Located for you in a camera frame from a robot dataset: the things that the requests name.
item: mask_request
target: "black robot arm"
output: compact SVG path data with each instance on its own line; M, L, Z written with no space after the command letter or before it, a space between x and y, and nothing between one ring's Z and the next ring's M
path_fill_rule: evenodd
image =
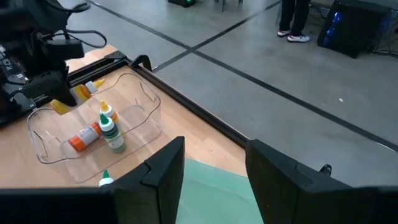
M84 50L66 25L72 13L89 8L87 2L66 9L57 0L0 0L0 124L42 95L76 105L65 61L84 57ZM54 39L60 35L64 38ZM24 78L20 85L10 80L16 73Z

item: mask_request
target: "gray concrete floor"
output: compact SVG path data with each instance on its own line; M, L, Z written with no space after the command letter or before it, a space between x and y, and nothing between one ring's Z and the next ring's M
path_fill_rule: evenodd
M61 2L72 6L78 1ZM93 6L72 15L68 28L101 31L131 58L147 54L154 67L191 50L176 62L163 64L156 74L249 138L258 138L311 168L329 163L332 177L355 187L398 185L398 153L259 85L272 85L395 145L396 59L378 55L352 59L317 47L320 28L314 21L305 29L312 42L287 43L276 37L278 6L264 11L275 0L244 0L241 6L238 0L227 0L224 13L213 0L188 9L166 0L96 2L114 13ZM190 49L255 13L231 32Z

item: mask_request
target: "white sneaker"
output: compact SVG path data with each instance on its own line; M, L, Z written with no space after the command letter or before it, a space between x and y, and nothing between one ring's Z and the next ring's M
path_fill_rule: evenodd
M290 34L290 30L287 30L287 31L280 30L280 31L278 31L278 37L285 37L285 36L287 36L289 34Z
M289 35L287 37L287 41L289 41L289 42L306 43L306 42L308 42L310 40L311 40L311 38L309 36L306 36L306 35L300 35L300 36Z

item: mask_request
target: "green mat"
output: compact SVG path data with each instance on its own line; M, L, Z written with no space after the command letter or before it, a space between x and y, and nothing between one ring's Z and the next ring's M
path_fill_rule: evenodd
M187 159L177 223L263 222L249 179Z

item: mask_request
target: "floor line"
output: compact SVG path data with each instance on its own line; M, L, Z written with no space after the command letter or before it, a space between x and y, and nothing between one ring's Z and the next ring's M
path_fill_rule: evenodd
M274 86L272 86L272 85L270 85L268 83L265 83L265 82L263 82L261 80L258 80L257 78L254 78L254 77L250 76L249 74L238 70L237 68L234 68L234 67L232 67L230 65L227 65L227 64L225 64L225 63L223 63L223 62L221 62L221 61L219 61L219 60L217 60L217 59L215 59L213 57L210 57L210 56L208 56L208 55L206 55L204 53L201 53L201 52L197 51L200 47L203 47L206 44L209 44L210 42L212 42L212 41L220 38L221 36L227 34L228 32L231 32L235 28L237 28L237 27L243 25L244 23L252 20L253 18L261 15L264 11L272 9L273 7L278 5L280 3L280 1L277 1L277 2L275 2L273 4L271 4L270 6L267 6L262 11L254 13L253 15L243 19L242 21L238 22L237 24L225 29L224 31L220 32L219 34L214 35L213 37L210 37L209 39L203 41L202 43L200 43L200 44L198 44L198 45L196 45L194 47L189 47L189 46L181 43L180 41L175 40L172 37L169 37L169 36L159 32L159 31L157 31L157 30L155 30L153 28L150 28L150 27L148 27L148 26L146 26L144 24L141 24L140 22L137 22L134 19L130 19L130 18L128 18L126 16L123 16L123 15L117 13L117 12L114 12L114 11L112 11L112 10L110 10L110 9L108 9L108 8L106 8L106 7L104 7L104 6L100 5L100 4L92 1L92 0L88 0L88 1L90 3L92 3L93 5L99 7L100 9L103 9L106 12L111 13L111 14L119 17L122 20L125 20L125 21L127 21L127 22L129 22L131 24L134 24L134 25L136 25L136 26L138 26L138 27L140 27L140 28L142 28L142 29L144 29L144 30L146 30L148 32L151 32L151 33L157 35L158 37L161 37L161 38L163 38L165 40L168 40L169 42L171 42L171 43L173 43L175 45L178 45L178 46L183 47L183 48L186 49L186 51L184 51L183 53L178 54L177 56L171 58L170 60L160 64L157 67L155 67L154 72L158 72L159 70L161 70L161 69L173 64L174 62L180 60L181 58L185 57L186 55L188 55L190 53L193 53L193 54L195 54L195 55L197 55L197 56L199 56L199 57L201 57L201 58L203 58L203 59L205 59L205 60L207 60L209 62L212 62L212 63L214 63L214 64L216 64L218 66L221 66L221 67L229 70L230 72L233 72L233 73L239 75L242 78L245 78L246 80L249 80L252 83L255 83L255 84L265 88L266 90L269 90L269 91L271 91L271 92L273 92L273 93L275 93L275 94L277 94L277 95L279 95L279 96L281 96L281 97L283 97L283 98L285 98L285 99L287 99L287 100L289 100L289 101L291 101L293 103L296 103L296 104L298 104L298 105L300 105L300 106L302 106L302 107L304 107L304 108L306 108L306 109L308 109L308 110L310 110L310 111L312 111L312 112L314 112L314 113L316 113L316 114L318 114L318 115L320 115L320 116L322 116L322 117L324 117L324 118L326 118L326 119L328 119L328 120L330 120L330 121L332 121L332 122L334 122L336 124L339 124L340 126L343 126L344 128L347 128L350 131L353 131L354 133L357 133L357 134L359 134L359 135L361 135L361 136L363 136L363 137L365 137L365 138L367 138L367 139L369 139L371 141L377 142L377 143L379 143L379 144L381 144L383 146L388 147L389 149L392 149L392 150L398 152L398 145L394 144L393 142L390 142L387 139L384 139L384 138L382 138L380 136L377 136L377 135L375 135L375 134L373 134L373 133L371 133L371 132L369 132L369 131L367 131L367 130L365 130L363 128L360 128L359 126L356 126L355 124L352 124L352 123L350 123L348 121L345 121L345 120L343 120L343 119L341 119L341 118L339 118L339 117L337 117L337 116L335 116L335 115L333 115L333 114L331 114L329 112L326 112L326 111L324 111L324 110L322 110L322 109L320 109L320 108L318 108L318 107L316 107L316 106L314 106L314 105L312 105L310 103L307 103L307 102L305 102L305 101L303 101L303 100L301 100L301 99L299 99L299 98L297 98L297 97L295 97L293 95L290 95L287 92L284 92L283 90L280 90L280 89L278 89L278 88L276 88L276 87L274 87Z
M116 16L116 17L118 17L118 18L120 18L120 19L122 19L122 20L124 20L124 21L126 21L126 22L129 22L129 23L131 23L131 24L134 24L134 25L140 27L141 29L144 29L144 30L146 30L146 31L148 31L148 32L150 32L150 33L155 34L156 36L158 36L158 37L160 37L160 38L163 38L163 39L165 39L165 40L168 40L169 42L171 42L171 43L173 43L173 44L175 44L175 45L178 45L178 46L183 47L183 48L185 48L185 49L191 49L191 47L189 47L189 46L187 46L187 45L181 43L180 41L174 39L173 37L170 37L170 36L168 36L168 35L166 35L166 34L164 34L164 33L162 33L162 32L159 32L159 31L157 31L157 30L155 30L155 29L153 29L153 28L150 28L149 26L144 25L144 24L142 24L142 23L140 23L140 22L138 22L138 21L135 21L134 19L128 18L127 16L124 16L124 15L122 15L122 14L120 14L120 13L117 13L117 12L115 12L115 11L113 11L113 10L110 10L110 9L108 9L107 7L101 5L101 4L97 3L97 2L94 2L94 1L92 1L92 0L88 0L88 2L92 3L92 5L94 5L94 6L98 7L98 8L100 8L100 9L102 9L102 10L104 10L104 11L106 11L106 12L108 12L108 13L110 13L110 14L112 14L112 15L114 15L114 16Z
M256 18L257 16L260 16L263 12L265 12L265 11L267 11L267 10L270 10L270 9L272 9L273 7L279 5L279 3L280 3L280 1L277 1L277 2L275 2L275 3L273 3L273 4L269 5L269 6L267 6L267 7L264 8L263 10L254 13L253 15L251 15L251 16L245 18L244 20L238 22L237 24L231 26L230 28L227 28L226 30L221 31L220 33L214 35L213 37L210 37L209 39L203 41L202 43L200 43L200 44L198 44L198 45L192 47L192 49L193 49L193 50L197 50L197 49L199 49L199 48L205 46L206 44L209 44L210 42L212 42L212 41L214 41L214 40L216 40L216 39L218 39L218 38L224 36L224 35L227 34L228 32L231 32L232 30L238 28L239 26L241 26L241 25L243 25L243 24L249 22L250 20Z
M110 10L110 9L108 9L105 6L103 6L103 5L101 5L101 4L97 3L97 2L94 2L93 0L88 0L88 2L92 3L92 5L100 8L100 9L102 9L102 10L104 10L104 11L106 11L106 12L108 12L108 13L110 13L110 14L112 14L112 15L114 15L114 16L116 16L116 17L118 17L118 18L120 18L120 19L122 19L124 21L126 21L126 22L134 24L135 26L138 26L141 29L144 29L144 30L146 30L146 31L148 31L148 32L150 32L152 34L155 34L156 36L158 36L160 38L163 38L163 39L168 40L169 42L171 42L171 43L173 43L173 44L175 44L177 46L185 48L186 51L174 56L173 58L171 58L171 59L167 60L166 62L163 62L162 64L160 64L157 67L155 67L154 68L154 72L158 72L161 69L173 64L174 62L176 62L176 61L180 60L181 58L183 58L184 56L188 55L189 53L192 53L192 52L196 51L197 49L199 49L200 47L203 47L206 44L209 44L210 42L212 42L212 41L220 38L221 36L227 34L228 32L231 32L232 30L234 30L234 29L238 28L239 26L249 22L250 20L254 19L255 17L261 15L263 12L272 9L273 7L277 6L280 3L280 1L277 1L277 2L275 2L275 3L273 3L273 4L269 5L269 6L265 7L263 10L258 11L256 13L252 14L251 16L249 16L249 17L239 21L238 23L232 25L231 27L221 31L220 33L214 35L213 37L210 37L209 39L203 41L202 43L199 43L198 45L196 45L194 47L189 47L189 46L185 45L184 43L182 43L182 42L180 42L180 41L178 41L178 40L176 40L176 39L174 39L174 38L172 38L172 37L170 37L170 36L168 36L168 35L166 35L166 34L164 34L162 32L159 32L159 31L157 31L157 30L155 30L153 28L150 28L149 26L144 25L144 24L142 24L142 23L140 23L138 21L135 21L134 19L128 18L127 16L124 16L124 15L118 13L118 12Z
M299 99L299 98L297 98L297 97L295 97L293 95L290 95L287 92L285 92L283 90L280 90L280 89L278 89L278 88L276 88L276 87L274 87L274 86L272 86L272 85L270 85L268 83L265 83L265 82L263 82L261 80L258 80L257 78L254 78L254 77L250 76L249 74L244 73L244 72L242 72L242 71L240 71L240 70L238 70L238 69L236 69L236 68L234 68L234 67L232 67L230 65L227 65L227 64L225 64L225 63L223 63L223 62L221 62L221 61L219 61L219 60L217 60L217 59L215 59L213 57L210 57L210 56L208 56L208 55L206 55L204 53L196 51L196 52L194 52L194 54L199 56L199 57L201 57L201 58L204 58L204 59L206 59L208 61L211 61L214 64L216 64L216 65L218 65L220 67L223 67L223 68L227 69L228 71L233 72L233 73L239 75L242 78L245 78L246 80L248 80L248 81L250 81L252 83L257 84L257 85L265 88L266 90L269 90L269 91L271 91L271 92L273 92L273 93L285 98L286 100L289 100L289 101L291 101L291 102L293 102L293 103L295 103L297 105L300 105L300 106L302 106L302 107L304 107L304 108L306 108L306 109L308 109L308 110L310 110L310 111L312 111L312 112L314 112L314 113L316 113L316 114L318 114L318 115L320 115L320 116L322 116L322 117L324 117L324 118L326 118L326 119L328 119L328 120L330 120L330 121L332 121L332 122L334 122L336 124L339 124L340 126L343 126L344 128L347 128L350 131L353 131L353 132L355 132L355 133L357 133L357 134L359 134L359 135L361 135L361 136L363 136L363 137L365 137L365 138L367 138L369 140L377 142L377 143L379 143L379 144L381 144L383 146L388 147L389 149L392 149L392 150L398 152L398 146L396 144L394 144L393 142L390 142L387 139L384 139L384 138L382 138L380 136L377 136L377 135L375 135L375 134L373 134L373 133L371 133L371 132L369 132L369 131L367 131L367 130L365 130L363 128L360 128L359 126L357 126L355 124L352 124L352 123L350 123L348 121L345 121L345 120L343 120L343 119L341 119L341 118L339 118L339 117L337 117L337 116L335 116L335 115L333 115L333 114L331 114L329 112L326 112L326 111L324 111L324 110L322 110L322 109L320 109L320 108L318 108L318 107L316 107L316 106L314 106L314 105L312 105L310 103L307 103L307 102L305 102L305 101L303 101L303 100L301 100L301 99Z

